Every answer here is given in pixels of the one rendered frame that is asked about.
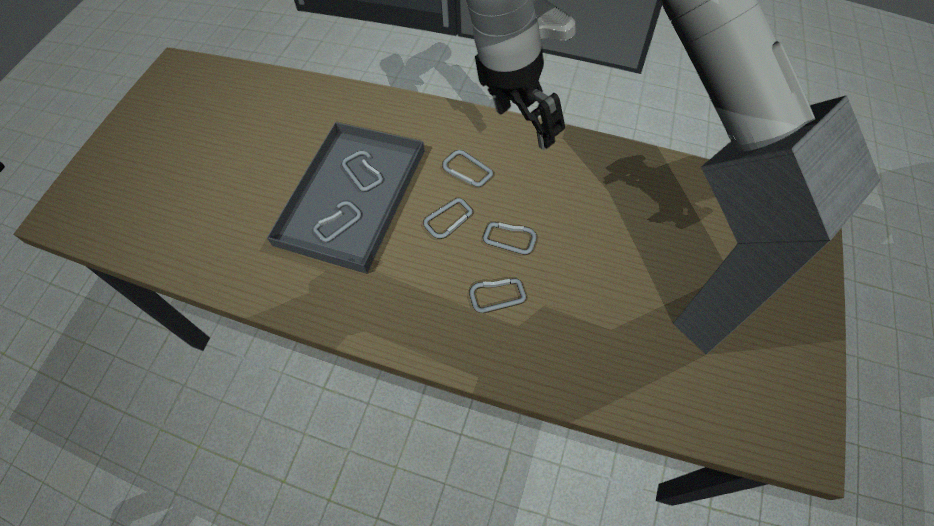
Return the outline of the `grey carabiner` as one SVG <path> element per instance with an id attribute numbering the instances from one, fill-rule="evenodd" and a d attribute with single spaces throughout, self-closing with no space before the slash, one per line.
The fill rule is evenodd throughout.
<path id="1" fill-rule="evenodd" d="M 476 298 L 475 298 L 475 294 L 474 294 L 474 292 L 475 292 L 475 290 L 476 290 L 477 288 L 479 288 L 479 287 L 497 287 L 497 286 L 508 285 L 508 284 L 510 284 L 510 283 L 511 283 L 511 284 L 514 284 L 514 283 L 517 284 L 518 289 L 519 289 L 519 292 L 520 292 L 520 295 L 521 295 L 521 298 L 515 299 L 515 300 L 511 300 L 511 301 L 508 301 L 508 302 L 504 302 L 504 303 L 500 303 L 500 304 L 496 304 L 496 305 L 492 305 L 492 306 L 488 306 L 488 307 L 484 307 L 484 308 L 480 308 L 480 307 L 478 306 L 477 301 L 476 301 Z M 520 281 L 519 279 L 510 279 L 510 280 L 509 280 L 509 279 L 506 279 L 506 280 L 501 280 L 501 281 L 496 281 L 496 282 L 479 282 L 479 283 L 474 284 L 474 285 L 471 287 L 469 294 L 470 294 L 470 298 L 471 298 L 471 302 L 472 302 L 473 308 L 474 308 L 477 312 L 480 312 L 480 313 L 485 313 L 485 312 L 488 312 L 488 311 L 492 311 L 492 310 L 496 310 L 496 309 L 500 309 L 500 308 L 504 308 L 504 307 L 508 307 L 508 306 L 512 306 L 512 305 L 516 305 L 516 304 L 520 304 L 520 303 L 523 303 L 523 302 L 525 301 L 525 299 L 526 299 L 526 294 L 525 294 L 524 288 L 523 288 L 522 283 L 521 283 L 521 281 Z"/>
<path id="2" fill-rule="evenodd" d="M 370 159 L 372 158 L 371 155 L 370 155 L 370 153 L 368 153 L 367 151 L 357 151 L 357 152 L 351 154 L 350 156 L 346 157 L 346 158 L 342 161 L 342 167 L 345 169 L 345 171 L 348 173 L 348 175 L 351 177 L 351 179 L 354 181 L 354 183 L 357 185 L 357 187 L 358 187 L 361 191 L 368 191 L 368 190 L 374 188 L 375 186 L 381 184 L 382 181 L 383 181 L 383 177 L 382 177 L 382 175 L 379 173 L 379 171 L 377 171 L 376 169 L 374 169 L 373 167 L 371 167 L 365 160 L 362 160 L 362 164 L 367 168 L 367 170 L 369 170 L 370 172 L 372 172 L 373 174 L 375 174 L 375 175 L 378 177 L 378 180 L 377 180 L 377 181 L 371 183 L 370 185 L 368 185 L 368 186 L 366 186 L 366 187 L 363 187 L 363 185 L 359 182 L 359 180 L 356 178 L 356 176 L 353 174 L 353 172 L 352 172 L 352 171 L 349 169 L 349 167 L 346 165 L 346 163 L 347 163 L 348 161 L 352 160 L 353 158 L 355 158 L 355 157 L 357 157 L 357 156 L 359 156 L 359 155 L 365 155 L 365 156 L 367 157 L 368 160 L 370 160 Z"/>
<path id="3" fill-rule="evenodd" d="M 498 228 L 506 229 L 506 230 L 510 230 L 510 231 L 521 231 L 521 232 L 528 232 L 528 233 L 530 233 L 531 236 L 532 236 L 532 239 L 531 239 L 531 241 L 530 241 L 530 244 L 529 244 L 528 249 L 523 250 L 523 249 L 519 249 L 519 248 L 516 248 L 516 247 L 513 247 L 513 246 L 509 246 L 509 245 L 506 245 L 506 244 L 502 244 L 502 243 L 499 243 L 499 242 L 495 242 L 495 241 L 489 240 L 489 239 L 488 239 L 488 236 L 489 236 L 489 233 L 490 233 L 492 227 L 498 227 Z M 506 250 L 509 250 L 509 251 L 513 251 L 513 252 L 516 252 L 516 253 L 519 253 L 519 254 L 526 255 L 526 254 L 529 254 L 529 253 L 533 250 L 533 247 L 534 247 L 534 244 L 535 244 L 535 241 L 536 241 L 536 233 L 535 233 L 532 229 L 527 228 L 527 227 L 523 227 L 523 226 L 511 226 L 511 225 L 507 225 L 507 224 L 503 224 L 503 223 L 499 223 L 499 225 L 498 225 L 498 223 L 496 223 L 496 222 L 491 222 L 491 223 L 488 224 L 488 226 L 487 226 L 487 228 L 486 228 L 486 231 L 485 231 L 484 236 L 483 236 L 483 240 L 484 240 L 484 242 L 485 242 L 486 244 L 489 244 L 489 245 L 492 245 L 492 246 L 496 246 L 496 247 L 499 247 L 499 248 L 503 248 L 503 249 L 506 249 Z"/>
<path id="4" fill-rule="evenodd" d="M 439 214 L 441 214 L 442 212 L 444 212 L 445 210 L 447 210 L 447 209 L 449 209 L 450 207 L 452 207 L 453 205 L 455 205 L 456 203 L 461 203 L 461 204 L 463 205 L 463 207 L 464 207 L 468 212 L 467 212 L 463 217 L 461 217 L 456 223 L 454 223 L 454 224 L 453 224 L 447 231 L 445 231 L 444 233 L 442 233 L 442 234 L 436 233 L 436 232 L 429 226 L 428 222 L 429 222 L 431 219 L 433 219 L 434 217 L 436 217 L 436 216 L 438 216 Z M 435 238 L 445 238 L 445 237 L 447 237 L 450 233 L 452 233 L 458 226 L 460 226 L 467 218 L 469 218 L 469 217 L 472 215 L 472 213 L 473 213 L 472 208 L 471 208 L 463 199 L 457 198 L 457 199 L 454 199 L 453 201 L 451 201 L 450 203 L 446 204 L 445 206 L 443 206 L 443 207 L 440 208 L 439 210 L 435 211 L 434 213 L 432 213 L 432 214 L 429 215 L 428 217 L 426 217 L 426 218 L 424 219 L 424 222 L 423 222 L 423 223 L 424 223 L 424 227 L 429 231 L 429 233 L 430 233 L 433 237 L 435 237 Z"/>
<path id="5" fill-rule="evenodd" d="M 476 182 L 476 181 L 474 181 L 474 180 L 472 180 L 472 179 L 470 179 L 470 178 L 468 178 L 468 177 L 466 177 L 466 176 L 464 176 L 464 175 L 462 175 L 462 174 L 460 174 L 460 173 L 458 173 L 458 172 L 456 172 L 456 171 L 454 171 L 454 170 L 448 168 L 447 163 L 448 163 L 450 160 L 452 160 L 456 155 L 459 155 L 459 154 L 460 154 L 460 155 L 463 155 L 464 157 L 466 157 L 467 159 L 469 159 L 470 161 L 472 161 L 473 163 L 475 163 L 476 165 L 478 165 L 480 168 L 482 168 L 483 170 L 485 170 L 486 172 L 488 172 L 488 175 L 485 176 L 480 182 Z M 466 153 L 466 152 L 463 151 L 463 150 L 456 150 L 456 151 L 454 151 L 451 155 L 449 155 L 449 156 L 443 161 L 443 169 L 444 169 L 446 172 L 450 173 L 451 175 L 453 175 L 453 176 L 455 176 L 455 177 L 457 177 L 457 178 L 459 178 L 459 179 L 461 179 L 461 180 L 463 180 L 463 181 L 465 181 L 465 182 L 467 182 L 467 183 L 469 183 L 469 184 L 471 184 L 471 185 L 473 185 L 473 186 L 475 186 L 475 187 L 481 187 L 482 185 L 484 185 L 484 184 L 493 176 L 493 171 L 492 171 L 489 167 L 487 167 L 486 165 L 484 165 L 483 163 L 481 163 L 480 161 L 478 161 L 477 159 L 475 159 L 474 157 L 472 157 L 471 155 L 469 155 L 468 153 Z"/>
<path id="6" fill-rule="evenodd" d="M 357 213 L 357 215 L 356 215 L 356 217 L 354 217 L 352 220 L 350 220 L 348 223 L 346 223 L 344 226 L 342 226 L 342 227 L 339 228 L 337 231 L 335 231 L 333 234 L 331 234 L 329 237 L 325 238 L 325 237 L 320 233 L 320 231 L 318 230 L 318 228 L 319 228 L 320 226 L 324 225 L 324 224 L 327 224 L 327 223 L 329 223 L 329 222 L 332 222 L 332 221 L 338 219 L 340 216 L 343 215 L 341 211 L 337 212 L 337 213 L 334 214 L 333 216 L 330 216 L 330 217 L 328 217 L 328 218 L 325 218 L 325 219 L 323 219 L 323 220 L 320 220 L 320 221 L 319 221 L 320 224 L 317 223 L 317 224 L 314 226 L 314 228 L 313 228 L 314 233 L 315 233 L 323 242 L 329 242 L 329 241 L 331 241 L 332 239 L 334 239 L 336 236 L 338 236 L 340 233 L 342 233 L 344 230 L 346 230 L 347 228 L 349 228 L 351 225 L 353 225 L 355 222 L 357 222 L 357 221 L 361 218 L 361 211 L 360 211 L 352 202 L 350 202 L 350 201 L 342 201 L 342 202 L 340 202 L 339 204 L 337 204 L 336 207 L 337 207 L 337 209 L 340 209 L 342 206 L 345 206 L 345 205 L 350 206 L 350 207 Z"/>

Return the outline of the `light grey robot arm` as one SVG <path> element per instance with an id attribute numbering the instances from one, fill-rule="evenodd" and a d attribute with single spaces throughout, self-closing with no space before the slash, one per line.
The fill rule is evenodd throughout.
<path id="1" fill-rule="evenodd" d="M 574 18 L 547 0 L 466 2 L 479 59 L 495 71 L 531 64 L 543 38 L 576 34 Z M 815 120 L 757 0 L 660 2 L 736 151 L 770 145 Z"/>

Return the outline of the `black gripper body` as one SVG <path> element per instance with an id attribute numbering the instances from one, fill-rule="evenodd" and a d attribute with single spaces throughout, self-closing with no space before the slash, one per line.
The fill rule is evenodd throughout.
<path id="1" fill-rule="evenodd" d="M 500 72 L 487 68 L 482 64 L 481 61 L 480 64 L 485 79 L 491 85 L 502 89 L 503 93 L 509 100 L 511 99 L 508 93 L 512 91 L 512 89 L 515 89 L 528 108 L 530 105 L 536 102 L 533 91 L 538 89 L 543 92 L 539 83 L 539 78 L 544 66 L 542 45 L 538 57 L 531 64 L 515 71 Z M 517 89 L 518 87 L 520 89 Z"/>

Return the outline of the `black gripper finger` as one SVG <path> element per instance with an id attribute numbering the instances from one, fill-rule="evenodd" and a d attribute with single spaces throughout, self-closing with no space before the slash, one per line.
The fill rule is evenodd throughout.
<path id="1" fill-rule="evenodd" d="M 478 54 L 475 56 L 479 82 L 482 86 L 487 85 L 488 92 L 493 96 L 496 112 L 502 115 L 511 107 L 510 100 L 503 93 L 502 89 L 492 86 L 484 77 Z"/>
<path id="2" fill-rule="evenodd" d="M 534 125 L 537 130 L 539 147 L 545 150 L 555 143 L 554 137 L 566 128 L 560 98 L 556 93 L 552 93 L 548 96 L 538 89 L 535 89 L 533 94 L 535 100 L 539 104 L 536 109 L 529 112 L 516 90 L 512 90 L 508 93 L 510 99 L 518 106 L 524 118 L 527 121 L 531 121 Z M 541 115 L 542 124 L 540 124 L 538 120 L 539 115 Z"/>

